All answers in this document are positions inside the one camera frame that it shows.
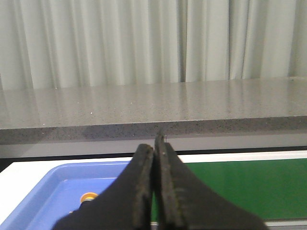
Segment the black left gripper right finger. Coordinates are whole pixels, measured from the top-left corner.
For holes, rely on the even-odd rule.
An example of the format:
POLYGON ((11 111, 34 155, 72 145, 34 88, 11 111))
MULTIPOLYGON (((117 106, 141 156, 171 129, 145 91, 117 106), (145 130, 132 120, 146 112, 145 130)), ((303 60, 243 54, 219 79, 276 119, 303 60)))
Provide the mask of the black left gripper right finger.
POLYGON ((258 216, 218 195, 186 166, 162 132, 154 141, 154 192, 161 230, 266 230, 258 216))

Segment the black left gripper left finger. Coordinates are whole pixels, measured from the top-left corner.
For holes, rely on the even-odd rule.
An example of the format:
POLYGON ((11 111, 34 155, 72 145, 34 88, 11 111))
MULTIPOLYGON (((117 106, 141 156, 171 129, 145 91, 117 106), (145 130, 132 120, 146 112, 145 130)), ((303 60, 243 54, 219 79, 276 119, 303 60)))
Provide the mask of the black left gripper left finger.
POLYGON ((55 230, 149 230, 154 150, 140 144, 118 178, 94 200, 56 222, 55 230))

